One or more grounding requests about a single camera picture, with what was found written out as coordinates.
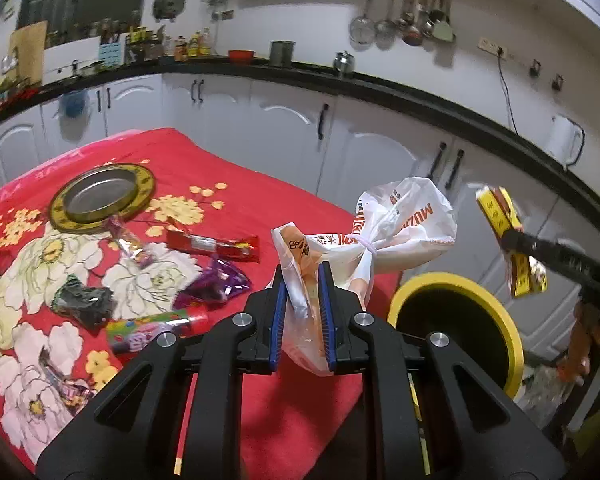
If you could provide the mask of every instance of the red tablecloth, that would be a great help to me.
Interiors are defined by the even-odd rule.
[[[289,184],[228,163],[171,129],[101,140],[60,156],[3,187],[0,434],[31,470],[42,449],[71,419],[41,373],[40,349],[50,351],[51,360],[62,373],[90,385],[102,386],[110,378],[110,367],[121,367],[111,353],[102,353],[109,350],[104,330],[98,336],[90,335],[75,321],[49,310],[47,304],[66,274],[73,272],[93,286],[99,286],[101,279],[112,281],[119,300],[125,294],[137,294],[136,300],[144,301],[135,303],[146,308],[144,314],[164,307],[151,296],[151,290],[142,289],[140,278],[128,275],[126,267],[120,266],[120,253],[105,235],[61,235],[47,222],[46,208],[63,184],[84,171],[112,162],[145,164],[157,179],[154,198],[160,207],[140,213],[128,224],[143,240],[165,241],[164,228],[155,227],[164,225],[161,219],[165,211],[187,217],[197,234],[222,238],[258,235],[261,263],[239,265],[253,281],[254,290],[267,285],[278,262],[270,229],[289,221],[308,234],[347,233],[352,227],[350,213]],[[178,259],[182,257],[181,253],[165,256],[164,265],[171,265],[169,272],[193,266],[191,261],[182,264]],[[206,262],[206,258],[198,259],[202,267]],[[123,282],[114,278],[137,282],[136,288],[125,285],[125,289],[120,285]],[[159,278],[158,285],[152,283],[166,286],[164,276]],[[370,309],[385,314],[396,285],[397,276],[378,276]],[[117,312],[129,317],[133,306],[131,300],[125,306],[125,301],[123,298],[118,302],[121,310]],[[243,295],[212,311],[211,321],[242,310],[245,301]],[[361,390],[359,376],[318,378],[284,355],[273,376],[246,376],[241,449],[249,478],[302,478]]]

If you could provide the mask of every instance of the wooden cutting board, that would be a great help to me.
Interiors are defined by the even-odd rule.
[[[46,22],[38,22],[14,31],[9,40],[9,54],[18,47],[20,77],[30,78],[32,85],[42,81],[45,39]]]

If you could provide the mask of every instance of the power outlet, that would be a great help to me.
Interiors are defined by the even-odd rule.
[[[478,41],[478,48],[489,54],[493,54],[494,56],[498,55],[498,49],[502,49],[502,59],[507,59],[509,57],[509,53],[507,51],[507,47],[504,45],[499,45],[494,41],[489,40],[488,38],[480,38]]]

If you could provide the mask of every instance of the white electric kettle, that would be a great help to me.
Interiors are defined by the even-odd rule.
[[[544,146],[547,155],[560,162],[564,171],[582,155],[585,133],[582,127],[564,115],[554,115],[554,126]]]

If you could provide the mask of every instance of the power cord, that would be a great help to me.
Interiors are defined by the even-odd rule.
[[[507,108],[509,109],[509,115],[511,117],[511,124],[513,124],[513,130],[515,131],[517,136],[520,136],[518,133],[518,129],[516,128],[516,120],[513,118],[513,110],[511,109],[511,99],[509,97],[509,87],[507,86],[507,82],[504,81],[504,74],[502,73],[502,54],[504,51],[501,47],[498,47],[498,70],[500,72],[500,80],[504,85],[504,97],[507,100]]]

